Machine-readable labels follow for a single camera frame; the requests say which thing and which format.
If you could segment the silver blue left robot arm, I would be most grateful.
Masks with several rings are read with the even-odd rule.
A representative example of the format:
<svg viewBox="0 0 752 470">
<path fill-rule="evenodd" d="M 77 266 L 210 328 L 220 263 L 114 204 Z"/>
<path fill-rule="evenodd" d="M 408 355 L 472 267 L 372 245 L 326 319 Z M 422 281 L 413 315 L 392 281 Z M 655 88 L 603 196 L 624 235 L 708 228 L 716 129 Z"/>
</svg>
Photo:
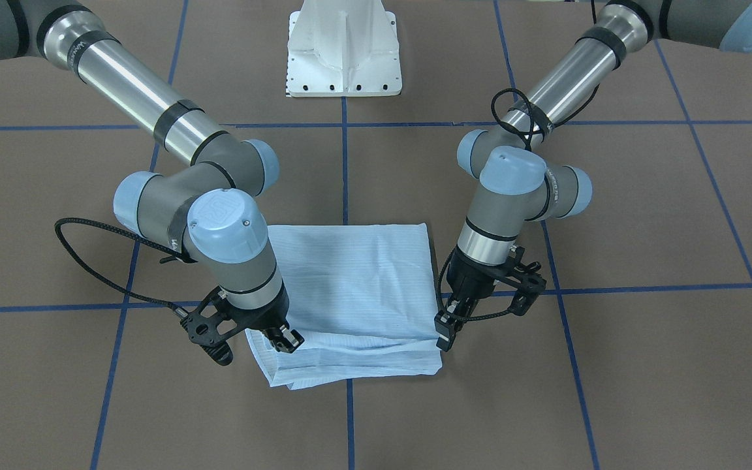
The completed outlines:
<svg viewBox="0 0 752 470">
<path fill-rule="evenodd" d="M 435 316 L 439 349 L 451 350 L 463 326 L 477 319 L 478 302 L 499 283 L 514 289 L 505 315 L 525 315 L 545 291 L 541 265 L 523 260 L 520 232 L 528 222 L 584 211 L 593 182 L 579 168 L 546 163 L 535 149 L 587 106 L 629 54 L 653 39 L 752 53 L 752 1 L 609 1 L 530 92 L 509 89 L 516 100 L 504 116 L 490 102 L 495 128 L 469 132 L 457 148 L 459 166 L 478 187 L 439 274 L 451 290 Z"/>
</svg>

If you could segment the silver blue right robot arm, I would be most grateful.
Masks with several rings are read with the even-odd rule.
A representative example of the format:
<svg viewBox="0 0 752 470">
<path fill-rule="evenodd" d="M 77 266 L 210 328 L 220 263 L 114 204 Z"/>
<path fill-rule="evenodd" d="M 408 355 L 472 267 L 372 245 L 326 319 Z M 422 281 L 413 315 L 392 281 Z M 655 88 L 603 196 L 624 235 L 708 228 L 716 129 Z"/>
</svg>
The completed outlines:
<svg viewBox="0 0 752 470">
<path fill-rule="evenodd" d="M 257 332 L 281 353 L 304 337 L 287 320 L 289 295 L 268 224 L 256 198 L 278 179 L 275 151 L 262 140 L 241 140 L 137 59 L 93 10 L 78 1 L 0 1 L 0 61 L 36 57 L 110 101 L 175 161 L 123 178 L 114 191 L 119 226 L 61 218 L 57 239 L 81 268 L 129 298 L 167 307 L 188 339 L 212 360 L 232 361 L 229 340 Z M 115 232 L 164 253 L 164 262 L 205 268 L 214 287 L 188 309 L 134 292 L 93 270 L 63 227 Z"/>
</svg>

